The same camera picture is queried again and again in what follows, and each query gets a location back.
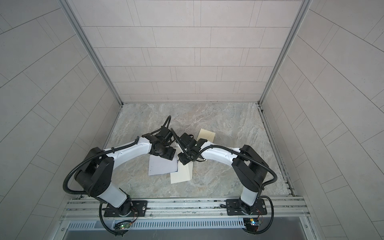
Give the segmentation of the yellow manila envelope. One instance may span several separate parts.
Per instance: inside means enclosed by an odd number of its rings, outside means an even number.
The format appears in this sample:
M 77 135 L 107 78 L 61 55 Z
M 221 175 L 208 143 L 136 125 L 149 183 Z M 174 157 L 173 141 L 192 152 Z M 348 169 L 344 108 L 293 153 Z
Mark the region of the yellow manila envelope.
M 198 134 L 197 140 L 205 139 L 208 142 L 213 143 L 214 139 L 215 139 L 215 136 L 216 136 L 216 133 L 214 133 L 214 132 L 211 132 L 211 131 L 208 131 L 208 130 L 205 130 L 205 129 L 200 129 L 200 132 Z

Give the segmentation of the white paper sheet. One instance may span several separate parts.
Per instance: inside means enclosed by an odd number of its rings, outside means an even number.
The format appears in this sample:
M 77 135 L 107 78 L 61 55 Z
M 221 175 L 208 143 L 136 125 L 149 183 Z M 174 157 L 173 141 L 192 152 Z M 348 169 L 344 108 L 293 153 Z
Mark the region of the white paper sheet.
M 149 158 L 149 176 L 163 175 L 178 171 L 177 156 L 172 160 L 161 158 L 160 156 L 150 155 Z

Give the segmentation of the cream white envelope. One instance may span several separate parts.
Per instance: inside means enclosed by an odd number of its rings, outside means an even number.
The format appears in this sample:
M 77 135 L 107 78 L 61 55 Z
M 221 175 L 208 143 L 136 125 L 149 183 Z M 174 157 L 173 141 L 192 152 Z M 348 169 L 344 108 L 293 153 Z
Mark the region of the cream white envelope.
M 177 160 L 177 171 L 170 173 L 171 184 L 181 183 L 190 181 L 193 178 L 193 162 L 189 162 L 186 165 L 183 165 L 178 157 L 178 154 L 182 152 L 181 148 L 178 145 L 173 145 L 173 148 L 176 149 L 174 159 Z

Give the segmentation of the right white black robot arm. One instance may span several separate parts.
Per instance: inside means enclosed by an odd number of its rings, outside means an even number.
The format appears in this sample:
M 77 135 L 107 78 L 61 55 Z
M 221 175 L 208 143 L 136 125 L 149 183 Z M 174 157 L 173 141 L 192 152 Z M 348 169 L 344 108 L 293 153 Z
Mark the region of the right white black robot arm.
M 238 210 L 246 215 L 258 211 L 264 212 L 258 204 L 261 203 L 259 198 L 270 168 L 250 146 L 227 148 L 214 145 L 205 139 L 196 141 L 186 133 L 176 137 L 176 142 L 182 149 L 178 158 L 183 165 L 189 162 L 212 160 L 231 166 L 243 185 Z

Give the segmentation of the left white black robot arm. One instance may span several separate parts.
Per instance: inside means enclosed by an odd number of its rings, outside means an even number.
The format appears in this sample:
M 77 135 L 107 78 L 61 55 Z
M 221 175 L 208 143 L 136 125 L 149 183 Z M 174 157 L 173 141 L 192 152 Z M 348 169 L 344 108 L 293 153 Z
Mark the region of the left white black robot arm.
M 173 160 L 176 149 L 171 147 L 173 134 L 166 127 L 155 133 L 137 137 L 133 142 L 101 150 L 92 149 L 87 158 L 74 170 L 74 179 L 85 194 L 107 204 L 119 216 L 127 216 L 133 208 L 131 197 L 112 183 L 114 170 L 120 165 L 142 155 Z

